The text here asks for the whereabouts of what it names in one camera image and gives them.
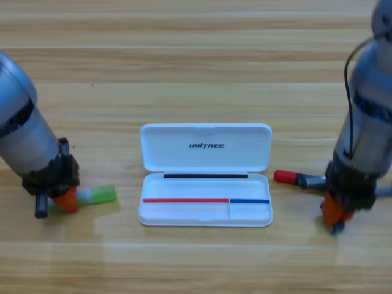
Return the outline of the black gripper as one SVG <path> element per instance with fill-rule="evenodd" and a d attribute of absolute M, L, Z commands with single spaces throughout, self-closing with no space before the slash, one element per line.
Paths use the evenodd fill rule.
<path fill-rule="evenodd" d="M 58 140 L 58 147 L 58 155 L 44 169 L 22 176 L 22 186 L 30 195 L 35 196 L 34 216 L 37 219 L 48 216 L 49 200 L 51 213 L 78 211 L 79 165 L 69 152 L 66 138 Z"/>
<path fill-rule="evenodd" d="M 371 209 L 378 198 L 391 197 L 391 186 L 377 185 L 380 174 L 363 173 L 338 158 L 329 162 L 325 176 L 328 192 L 322 214 L 327 227 L 350 221 L 354 211 Z"/>

